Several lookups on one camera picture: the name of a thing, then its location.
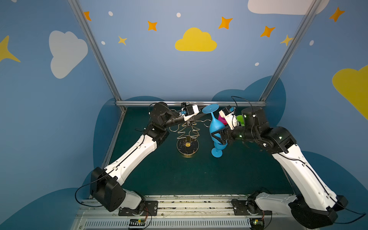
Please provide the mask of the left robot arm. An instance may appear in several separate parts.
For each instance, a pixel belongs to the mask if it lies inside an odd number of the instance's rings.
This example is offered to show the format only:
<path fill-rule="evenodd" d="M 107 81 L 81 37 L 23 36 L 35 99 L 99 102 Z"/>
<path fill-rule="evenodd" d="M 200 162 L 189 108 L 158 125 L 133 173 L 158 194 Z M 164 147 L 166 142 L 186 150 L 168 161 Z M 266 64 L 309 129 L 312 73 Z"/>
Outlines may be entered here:
<path fill-rule="evenodd" d="M 160 145 L 169 135 L 168 128 L 175 125 L 191 125 L 201 118 L 204 106 L 182 103 L 181 110 L 171 110 L 164 102 L 153 104 L 150 121 L 139 140 L 120 158 L 105 168 L 96 167 L 91 173 L 90 195 L 102 207 L 112 212 L 128 208 L 142 212 L 144 197 L 136 192 L 125 190 L 122 185 L 132 171 Z"/>

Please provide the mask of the magenta plastic wine glass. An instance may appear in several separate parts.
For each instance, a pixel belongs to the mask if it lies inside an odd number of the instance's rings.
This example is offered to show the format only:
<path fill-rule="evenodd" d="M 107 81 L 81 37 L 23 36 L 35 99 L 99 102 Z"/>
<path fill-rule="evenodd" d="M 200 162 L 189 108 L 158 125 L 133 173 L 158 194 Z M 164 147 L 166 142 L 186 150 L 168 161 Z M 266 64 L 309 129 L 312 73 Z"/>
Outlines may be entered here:
<path fill-rule="evenodd" d="M 225 118 L 223 118 L 221 115 L 218 115 L 218 120 L 219 120 L 220 122 L 222 122 L 225 126 L 228 124 L 228 123 L 227 123 L 227 121 L 226 121 L 226 119 L 225 119 Z"/>

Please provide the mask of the green wine glass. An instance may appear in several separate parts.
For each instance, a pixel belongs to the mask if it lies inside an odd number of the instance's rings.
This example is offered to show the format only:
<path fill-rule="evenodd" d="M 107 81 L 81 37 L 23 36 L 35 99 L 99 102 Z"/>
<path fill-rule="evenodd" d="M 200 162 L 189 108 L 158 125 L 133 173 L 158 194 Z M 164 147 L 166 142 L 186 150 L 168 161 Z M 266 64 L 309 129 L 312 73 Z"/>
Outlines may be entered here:
<path fill-rule="evenodd" d="M 237 115 L 236 119 L 237 119 L 237 121 L 240 123 L 240 125 L 242 127 L 245 126 L 244 119 L 243 119 L 243 116 L 242 115 Z"/>

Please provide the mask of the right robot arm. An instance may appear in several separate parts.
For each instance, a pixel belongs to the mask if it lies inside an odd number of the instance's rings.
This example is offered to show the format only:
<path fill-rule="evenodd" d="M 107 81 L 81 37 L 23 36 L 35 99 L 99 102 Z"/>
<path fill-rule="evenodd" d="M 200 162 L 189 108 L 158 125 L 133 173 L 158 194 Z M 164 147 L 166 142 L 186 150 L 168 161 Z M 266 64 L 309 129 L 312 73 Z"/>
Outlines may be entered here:
<path fill-rule="evenodd" d="M 333 225 L 338 211 L 346 208 L 348 200 L 337 195 L 320 178 L 304 157 L 295 138 L 284 127 L 270 127 L 263 109 L 245 108 L 240 123 L 235 110 L 227 106 L 220 111 L 227 124 L 212 118 L 210 134 L 215 148 L 215 157 L 222 155 L 222 149 L 235 140 L 256 143 L 266 150 L 282 166 L 299 190 L 296 195 L 273 195 L 256 191 L 246 200 L 246 210 L 251 215 L 271 211 L 292 216 L 307 229 L 318 229 Z"/>

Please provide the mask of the blue wine glass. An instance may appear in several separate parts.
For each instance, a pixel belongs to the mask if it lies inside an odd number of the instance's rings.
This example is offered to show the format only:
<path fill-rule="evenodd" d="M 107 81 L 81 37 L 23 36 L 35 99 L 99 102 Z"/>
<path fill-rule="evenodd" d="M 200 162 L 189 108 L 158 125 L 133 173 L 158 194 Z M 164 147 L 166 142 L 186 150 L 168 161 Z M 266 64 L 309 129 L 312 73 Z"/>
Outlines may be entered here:
<path fill-rule="evenodd" d="M 220 158 L 223 155 L 223 150 L 227 147 L 227 143 L 226 144 L 220 144 L 217 142 L 214 142 L 214 148 L 211 150 L 211 154 L 212 156 L 214 156 L 215 158 Z"/>
<path fill-rule="evenodd" d="M 210 127 L 209 127 L 210 134 L 212 132 L 215 132 L 217 130 L 225 128 L 225 125 L 222 122 L 220 122 L 218 119 L 216 119 L 215 116 L 214 116 L 214 112 L 217 111 L 218 109 L 219 109 L 218 104 L 211 104 L 211 105 L 207 105 L 207 107 L 205 107 L 202 110 L 202 113 L 211 114 L 211 116 L 212 116 L 212 121 L 211 121 L 211 124 L 210 124 Z"/>

